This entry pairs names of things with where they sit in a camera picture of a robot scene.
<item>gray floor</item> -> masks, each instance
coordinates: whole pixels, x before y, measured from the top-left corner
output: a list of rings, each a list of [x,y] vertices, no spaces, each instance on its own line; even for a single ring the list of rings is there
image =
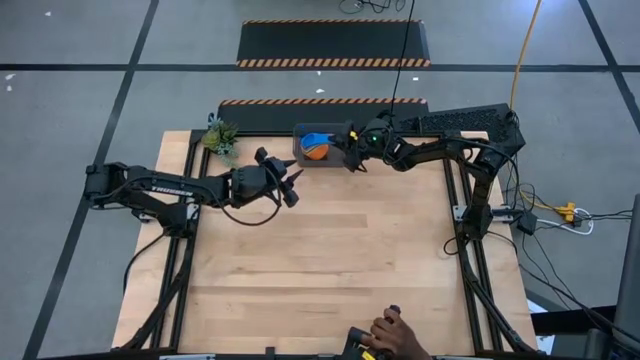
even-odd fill
[[[242,21],[349,17],[337,2],[160,0],[140,63],[230,64]],[[0,1],[0,64],[126,64],[149,4]],[[425,21],[434,64],[514,64],[534,4],[424,0],[415,17]],[[589,4],[617,62],[639,65],[640,3]],[[366,9],[355,16],[407,14],[408,6],[399,14]],[[607,65],[576,0],[543,3],[526,63]],[[405,72],[398,95],[426,97],[432,110],[506,102],[512,75]],[[124,73],[0,68],[0,76],[0,358],[16,359],[40,311],[81,195],[84,166],[93,161]],[[624,79],[640,93],[640,74]],[[153,166],[163,131],[204,127],[207,113],[225,98],[388,97],[394,80],[391,72],[137,72],[107,160]],[[319,88],[325,93],[317,95]],[[632,195],[640,192],[640,134],[611,72],[523,73],[515,109],[527,140],[522,179],[545,201],[574,201],[593,213],[631,208]],[[109,348],[138,227],[126,211],[89,213],[40,356]],[[602,221],[588,237],[559,230],[538,237],[575,295],[604,305],[616,300],[627,230],[626,222]],[[550,273],[533,239],[525,242]],[[528,290],[558,302],[543,285],[524,280]]]

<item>wooden tabletop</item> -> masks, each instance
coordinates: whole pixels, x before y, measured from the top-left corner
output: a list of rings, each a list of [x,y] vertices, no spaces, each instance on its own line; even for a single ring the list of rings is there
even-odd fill
[[[166,132],[156,169],[182,174],[188,139],[188,131]],[[260,146],[271,156],[293,157],[291,138],[241,138],[236,146],[240,165],[254,164]],[[203,209],[179,351],[246,354],[275,346],[282,354],[341,353],[349,327],[368,330],[385,307],[397,304],[430,353],[473,354],[458,260],[442,250],[453,237],[442,162],[405,173],[377,160],[366,166],[366,174],[307,168],[295,184],[298,204],[283,207],[263,226],[241,226],[219,210]],[[226,170],[213,156],[209,175]],[[491,203],[502,203],[497,183]],[[262,199],[231,212],[258,221],[273,207]],[[511,238],[506,225],[493,224],[491,231]],[[137,249],[160,232],[155,223],[142,225]],[[129,340],[155,306],[168,244],[153,247],[133,266],[114,346]],[[489,234],[484,248],[498,308],[535,346],[512,245]],[[478,308],[490,348],[479,302]],[[172,315],[170,310],[163,344]]]

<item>wire bundle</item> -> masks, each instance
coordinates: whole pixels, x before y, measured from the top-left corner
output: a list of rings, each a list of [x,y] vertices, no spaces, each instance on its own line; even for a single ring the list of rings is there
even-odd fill
[[[349,2],[352,3],[352,7],[355,10],[346,10],[345,8],[346,4]],[[395,0],[396,11],[397,12],[402,11],[406,3],[407,3],[406,0]],[[342,11],[345,14],[353,15],[364,10],[365,5],[371,6],[371,9],[373,10],[374,13],[382,14],[385,10],[391,7],[391,0],[384,0],[382,4],[377,4],[371,0],[341,0],[340,3],[338,4],[338,9],[340,9],[340,11]]]

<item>small container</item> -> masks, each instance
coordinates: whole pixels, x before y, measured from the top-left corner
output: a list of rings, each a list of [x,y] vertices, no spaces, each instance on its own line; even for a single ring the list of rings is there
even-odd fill
[[[344,124],[296,124],[293,128],[293,156],[300,167],[343,167],[344,153],[329,145],[327,155],[321,160],[307,157],[300,147],[300,139],[309,133],[335,134],[342,131]]]

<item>human hand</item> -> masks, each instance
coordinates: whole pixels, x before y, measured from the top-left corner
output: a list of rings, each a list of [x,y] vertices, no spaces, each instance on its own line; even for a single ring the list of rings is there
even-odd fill
[[[363,336],[362,344],[376,350],[387,349],[400,359],[431,360],[411,327],[391,309],[384,310],[384,318],[379,317],[373,321],[371,334]]]

